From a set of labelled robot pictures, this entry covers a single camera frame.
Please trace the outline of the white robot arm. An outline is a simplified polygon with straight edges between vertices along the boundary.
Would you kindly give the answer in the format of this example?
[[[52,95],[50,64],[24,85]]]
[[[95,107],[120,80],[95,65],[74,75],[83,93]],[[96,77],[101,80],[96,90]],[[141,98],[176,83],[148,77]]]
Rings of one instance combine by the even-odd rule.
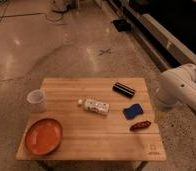
[[[182,102],[196,112],[196,65],[184,64],[162,72],[156,96],[166,108]]]

